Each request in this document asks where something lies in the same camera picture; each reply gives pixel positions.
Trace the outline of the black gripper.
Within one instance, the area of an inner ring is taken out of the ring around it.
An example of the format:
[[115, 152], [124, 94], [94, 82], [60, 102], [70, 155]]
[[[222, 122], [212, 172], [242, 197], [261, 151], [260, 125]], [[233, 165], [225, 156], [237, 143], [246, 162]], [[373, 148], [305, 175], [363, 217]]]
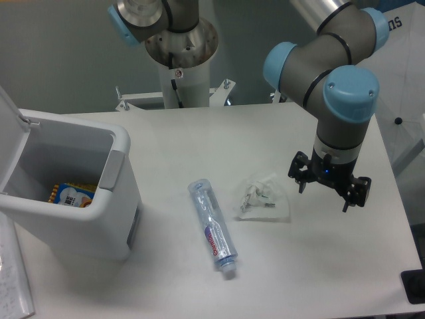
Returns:
[[315, 149], [311, 160], [306, 154], [298, 151], [294, 156], [288, 176], [299, 185], [299, 193], [303, 193], [308, 183], [318, 182], [334, 189], [345, 200], [342, 212], [349, 207], [364, 207], [369, 197], [371, 178], [352, 176], [355, 160], [348, 163], [333, 163], [331, 156], [321, 157]]

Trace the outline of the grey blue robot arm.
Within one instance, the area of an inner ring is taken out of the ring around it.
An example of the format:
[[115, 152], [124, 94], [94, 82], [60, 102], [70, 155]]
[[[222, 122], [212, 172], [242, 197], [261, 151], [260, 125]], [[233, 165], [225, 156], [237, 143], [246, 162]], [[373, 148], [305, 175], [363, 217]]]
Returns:
[[[298, 152], [288, 175], [300, 190], [311, 182], [334, 189], [346, 207], [362, 207], [371, 180], [353, 170], [379, 97], [379, 82], [359, 63], [389, 36], [385, 16], [352, 1], [294, 1], [315, 31], [301, 47], [276, 45], [263, 75], [277, 92], [317, 119], [313, 152]], [[116, 1], [108, 14], [129, 45], [144, 44], [159, 67], [166, 108], [210, 106], [209, 62], [218, 46], [215, 28], [197, 1]]]

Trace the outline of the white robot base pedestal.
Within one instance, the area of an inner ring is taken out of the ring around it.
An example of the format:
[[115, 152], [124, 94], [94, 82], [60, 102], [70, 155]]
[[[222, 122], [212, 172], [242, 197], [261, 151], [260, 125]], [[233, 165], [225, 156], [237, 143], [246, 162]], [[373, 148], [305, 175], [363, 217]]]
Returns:
[[171, 109], [171, 89], [177, 88], [184, 108], [209, 103], [210, 63], [218, 48], [218, 33], [206, 19], [187, 33], [162, 31], [145, 42], [157, 65], [166, 109]]

